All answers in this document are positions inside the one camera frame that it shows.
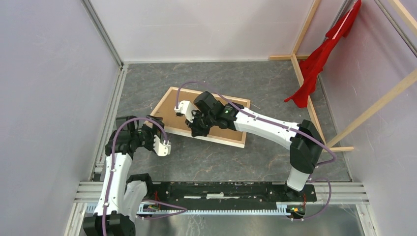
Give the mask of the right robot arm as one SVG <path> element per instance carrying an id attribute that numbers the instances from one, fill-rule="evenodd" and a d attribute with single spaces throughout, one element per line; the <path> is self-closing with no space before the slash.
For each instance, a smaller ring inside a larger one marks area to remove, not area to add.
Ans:
<path id="1" fill-rule="evenodd" d="M 287 122 L 258 114 L 241 104 L 223 104 L 210 92 L 204 91 L 194 101 L 179 101 L 177 116 L 185 116 L 192 137 L 205 137 L 213 127 L 251 133 L 273 141 L 290 152 L 291 170 L 284 187 L 284 195 L 291 201 L 304 194 L 304 186 L 318 165 L 324 149 L 323 140 L 315 125 Z"/>

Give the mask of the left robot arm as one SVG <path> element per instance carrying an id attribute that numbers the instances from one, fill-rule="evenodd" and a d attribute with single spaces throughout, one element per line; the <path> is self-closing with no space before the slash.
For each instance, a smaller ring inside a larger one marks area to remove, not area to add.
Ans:
<path id="1" fill-rule="evenodd" d="M 128 175 L 134 152 L 145 148 L 158 156 L 167 156 L 171 144 L 162 117 L 116 118 L 116 130 L 105 146 L 106 173 L 93 215 L 86 217 L 83 230 L 88 236 L 134 236 L 135 219 L 142 200 L 154 196 L 149 174 Z"/>

